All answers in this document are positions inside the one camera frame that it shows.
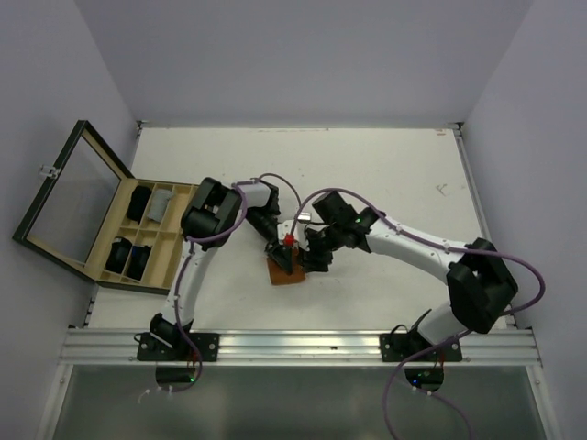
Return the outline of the orange underwear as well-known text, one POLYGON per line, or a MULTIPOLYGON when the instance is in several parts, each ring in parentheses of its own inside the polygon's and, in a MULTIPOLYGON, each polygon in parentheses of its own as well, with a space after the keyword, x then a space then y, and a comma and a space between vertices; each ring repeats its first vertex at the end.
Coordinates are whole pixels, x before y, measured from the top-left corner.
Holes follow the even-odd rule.
POLYGON ((293 271, 287 273, 271 258, 266 258, 270 282, 273 286, 285 286, 301 283, 306 279, 302 266, 298 262, 298 250, 293 250, 293 271))

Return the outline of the grey striped underwear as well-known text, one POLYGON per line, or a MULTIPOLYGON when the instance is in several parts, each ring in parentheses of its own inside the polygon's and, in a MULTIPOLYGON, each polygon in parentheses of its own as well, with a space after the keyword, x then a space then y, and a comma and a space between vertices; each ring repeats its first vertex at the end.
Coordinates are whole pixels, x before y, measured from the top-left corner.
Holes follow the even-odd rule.
POLYGON ((152 201, 150 204, 150 209, 147 213, 147 218, 150 221, 161 223, 163 217, 165 216, 167 206, 173 196, 174 193, 172 190, 156 190, 152 195, 152 201))

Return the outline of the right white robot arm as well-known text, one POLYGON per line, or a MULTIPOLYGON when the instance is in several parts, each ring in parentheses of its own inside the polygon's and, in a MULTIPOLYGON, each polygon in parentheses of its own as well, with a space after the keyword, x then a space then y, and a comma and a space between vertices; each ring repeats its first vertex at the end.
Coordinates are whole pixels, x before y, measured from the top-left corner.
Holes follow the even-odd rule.
POLYGON ((321 194, 312 207, 321 227, 293 228, 304 270, 326 271, 335 251, 353 248, 401 260, 447 287, 447 300, 424 312, 409 330, 408 347, 416 358, 432 358, 453 336, 489 333, 518 292, 503 257, 484 238, 465 243, 424 234, 370 203, 357 211, 339 191, 321 194))

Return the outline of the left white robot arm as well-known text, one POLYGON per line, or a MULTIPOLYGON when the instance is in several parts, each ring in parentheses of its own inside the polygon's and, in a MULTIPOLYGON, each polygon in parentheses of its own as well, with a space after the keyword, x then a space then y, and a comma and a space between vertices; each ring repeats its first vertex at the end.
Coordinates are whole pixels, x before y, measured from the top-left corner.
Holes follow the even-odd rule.
POLYGON ((226 186, 205 178, 180 221, 182 254, 172 287, 161 311, 150 321, 150 335, 169 359, 184 358, 190 350, 187 335, 205 274, 217 251, 243 223, 266 241, 265 253, 284 274, 294 273, 294 252, 278 238, 279 189, 252 179, 226 186))

